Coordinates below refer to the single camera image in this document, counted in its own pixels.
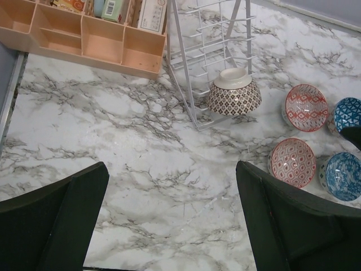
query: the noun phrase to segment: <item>gray wall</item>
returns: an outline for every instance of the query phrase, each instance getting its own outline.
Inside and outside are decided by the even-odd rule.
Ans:
[[[0,43],[0,112],[2,113],[6,91],[15,65],[16,51]]]
[[[361,27],[361,0],[279,0],[308,11],[315,12]]]

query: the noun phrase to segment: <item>white box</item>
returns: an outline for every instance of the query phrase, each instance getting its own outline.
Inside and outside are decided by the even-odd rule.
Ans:
[[[167,0],[143,0],[140,9],[138,28],[146,31],[162,33]]]

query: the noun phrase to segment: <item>patterned bowl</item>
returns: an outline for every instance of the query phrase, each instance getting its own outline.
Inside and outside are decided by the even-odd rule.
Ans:
[[[321,91],[311,85],[298,85],[288,93],[282,117],[290,126],[303,132],[320,129],[328,117],[328,106]]]
[[[361,161],[348,152],[331,156],[319,171],[322,187],[337,199],[349,202],[361,196]]]
[[[256,82],[243,68],[225,69],[210,87],[208,109],[225,116],[244,115],[262,102]]]
[[[329,114],[327,127],[336,136],[344,127],[361,125],[361,100],[345,98],[339,101],[336,108]]]
[[[271,151],[268,170],[277,179],[297,188],[306,186],[316,171],[316,158],[306,142],[288,138]]]

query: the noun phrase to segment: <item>black and white patterned bowl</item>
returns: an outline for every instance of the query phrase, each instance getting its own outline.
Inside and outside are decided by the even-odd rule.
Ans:
[[[225,69],[214,80],[207,98],[208,109],[225,116],[245,115],[262,102],[256,82],[245,69]]]

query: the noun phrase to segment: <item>light blue bowl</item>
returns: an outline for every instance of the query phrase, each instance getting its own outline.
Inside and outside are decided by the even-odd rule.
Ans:
[[[348,152],[324,162],[319,177],[321,185],[337,199],[349,202],[361,196],[361,161]]]
[[[361,125],[361,100],[345,98],[334,109],[334,124],[338,132],[344,127]]]

